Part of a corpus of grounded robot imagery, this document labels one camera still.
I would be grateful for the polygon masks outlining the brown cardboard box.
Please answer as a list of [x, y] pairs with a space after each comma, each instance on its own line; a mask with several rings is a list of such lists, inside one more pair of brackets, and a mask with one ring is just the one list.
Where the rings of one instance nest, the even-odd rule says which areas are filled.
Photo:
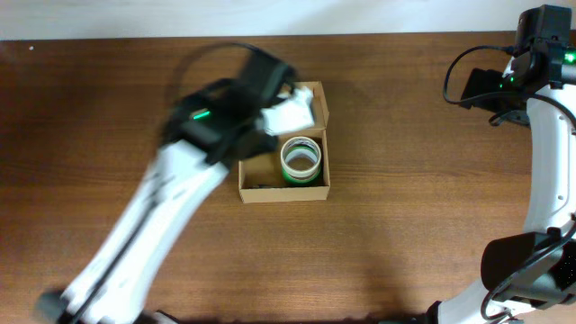
[[[308, 87], [313, 92], [312, 112], [315, 124], [307, 130], [287, 133], [279, 137], [275, 152], [267, 153], [238, 163], [238, 189], [243, 203], [283, 203], [296, 201], [318, 201], [328, 198], [330, 189], [329, 151], [327, 126], [329, 109], [320, 81], [300, 82], [299, 87]], [[282, 174], [280, 153], [283, 144], [292, 137], [308, 137], [315, 140], [322, 152], [320, 174], [309, 184], [289, 184]], [[249, 189], [252, 185], [273, 185], [273, 189]]]

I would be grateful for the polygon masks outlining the beige masking tape roll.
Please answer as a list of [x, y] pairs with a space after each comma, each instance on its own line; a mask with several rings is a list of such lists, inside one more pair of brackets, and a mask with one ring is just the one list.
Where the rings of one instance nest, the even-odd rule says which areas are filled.
[[282, 170], [294, 179], [313, 178], [320, 171], [322, 152], [313, 139], [303, 136], [289, 138], [282, 146]]

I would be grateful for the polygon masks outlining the green tape roll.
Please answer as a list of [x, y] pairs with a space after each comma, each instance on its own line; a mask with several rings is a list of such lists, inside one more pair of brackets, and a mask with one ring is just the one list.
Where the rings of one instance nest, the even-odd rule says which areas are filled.
[[291, 168], [282, 169], [283, 179], [292, 185], [306, 185], [312, 183], [320, 175], [320, 168], [310, 168], [306, 170], [295, 170]]

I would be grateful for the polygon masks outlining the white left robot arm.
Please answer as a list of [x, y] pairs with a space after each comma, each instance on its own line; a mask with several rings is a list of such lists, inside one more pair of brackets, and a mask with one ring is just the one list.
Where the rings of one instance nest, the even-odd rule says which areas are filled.
[[159, 268], [204, 200], [234, 164], [274, 151], [281, 135], [314, 123], [311, 92], [293, 66], [256, 46], [233, 77], [181, 94], [183, 58], [166, 88], [170, 114], [135, 194], [86, 268], [61, 291], [46, 291], [33, 315], [43, 323], [168, 323], [145, 302]]

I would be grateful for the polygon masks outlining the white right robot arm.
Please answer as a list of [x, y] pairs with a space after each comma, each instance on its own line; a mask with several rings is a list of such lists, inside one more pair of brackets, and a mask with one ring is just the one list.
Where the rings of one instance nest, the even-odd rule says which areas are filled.
[[575, 48], [572, 9], [543, 4], [518, 18], [502, 72], [474, 69], [456, 104], [531, 131], [531, 193], [520, 234], [484, 249], [481, 276], [415, 323], [517, 323], [575, 302]]

